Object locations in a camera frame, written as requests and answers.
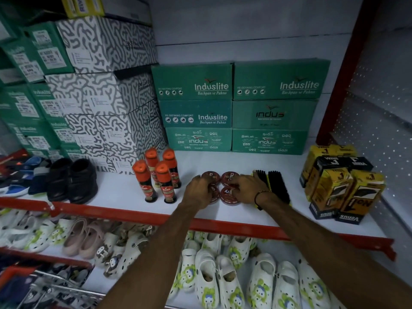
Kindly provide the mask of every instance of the orange bottle cap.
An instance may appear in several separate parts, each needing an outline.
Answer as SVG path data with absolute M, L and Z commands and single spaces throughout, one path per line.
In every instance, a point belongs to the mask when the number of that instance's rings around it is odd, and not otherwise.
M 164 151 L 163 160 L 167 163 L 169 168 L 175 168 L 178 166 L 178 161 L 176 160 L 176 157 L 175 157 L 175 151 L 172 150 L 171 148 L 168 148 L 167 150 Z
M 146 162 L 143 159 L 138 160 L 132 166 L 137 181 L 145 182 L 150 180 L 150 171 L 147 169 Z
M 156 167 L 159 163 L 159 159 L 157 158 L 157 150 L 155 147 L 148 149 L 145 153 L 147 164 L 149 167 Z
M 170 176 L 170 172 L 169 172 L 169 166 L 164 161 L 161 161 L 160 163 L 157 164 L 156 175 L 157 175 L 157 179 L 161 183 L 166 183 L 172 180 L 172 177 Z

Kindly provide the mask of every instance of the hand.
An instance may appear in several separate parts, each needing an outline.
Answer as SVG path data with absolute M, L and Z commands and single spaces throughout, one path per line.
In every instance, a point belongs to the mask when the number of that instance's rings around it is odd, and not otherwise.
M 233 196 L 242 203 L 255 204 L 255 197 L 258 192 L 269 191 L 266 184 L 255 174 L 255 171 L 253 175 L 254 176 L 240 175 L 233 177 L 230 182 L 230 185 L 239 185 L 239 188 L 232 190 L 232 193 Z
M 209 189 L 212 182 L 212 177 L 195 176 L 186 187 L 182 204 L 196 211 L 206 208 L 212 199 L 212 191 Z

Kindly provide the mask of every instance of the shelf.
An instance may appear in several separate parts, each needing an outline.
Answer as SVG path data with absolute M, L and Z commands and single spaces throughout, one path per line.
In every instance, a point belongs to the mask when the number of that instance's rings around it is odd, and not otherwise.
M 295 245 L 285 243 L 282 241 L 267 241 L 266 243 L 258 242 L 258 247 L 263 253 L 270 253 L 276 260 L 276 265 L 283 260 L 288 260 L 296 266 L 298 260 L 298 249 Z M 240 267 L 237 271 L 238 279 L 244 294 L 252 274 L 252 266 L 254 261 L 252 258 L 246 261 L 246 263 Z M 94 268 L 90 273 L 83 289 L 100 292 L 107 294 L 107 292 L 114 286 L 116 279 L 108 279 L 103 275 L 104 270 L 100 268 Z M 179 291 L 178 295 L 172 300 L 168 300 L 166 307 L 182 308 L 182 309 L 202 309 L 199 304 L 196 293 L 185 293 Z M 302 301 L 302 309 L 309 309 L 310 306 L 305 301 Z M 246 304 L 245 309 L 250 309 L 250 306 Z
M 291 197 L 293 208 L 310 219 L 304 190 L 300 186 L 299 176 L 306 160 L 307 149 L 303 155 L 250 154 L 234 152 L 198 152 L 177 151 L 179 175 L 182 188 L 176 191 L 178 201 L 166 204 L 160 189 L 159 199 L 154 203 L 144 201 L 143 193 L 135 176 L 117 173 L 97 173 L 99 192 L 88 205 L 74 205 L 57 202 L 54 214 L 61 212 L 71 215 L 83 215 L 95 218 L 110 218 L 120 221 L 132 221 L 160 225 L 175 210 L 182 200 L 185 186 L 190 180 L 205 171 L 226 171 L 250 174 L 253 169 L 265 171 L 277 170 L 282 173 L 285 185 Z M 14 208 L 33 208 L 31 210 L 49 211 L 46 202 L 29 199 L 2 198 L 2 206 Z M 334 220 L 315 220 L 320 225 L 338 233 L 343 239 L 358 248 L 385 252 L 390 259 L 395 258 L 391 249 L 393 239 L 388 239 L 370 215 L 366 215 L 360 225 L 340 223 Z M 205 232 L 250 236 L 261 239 L 290 240 L 274 220 L 264 211 L 250 205 L 228 206 L 219 200 L 217 203 L 199 211 L 191 223 L 191 229 Z
M 16 256 L 41 260 L 51 263 L 64 263 L 66 265 L 80 266 L 84 268 L 92 268 L 92 260 L 82 259 L 80 256 L 67 257 L 62 252 L 62 245 L 51 245 L 40 253 L 30 253 L 22 250 L 9 249 L 5 247 L 0 248 L 2 254 L 13 254 Z

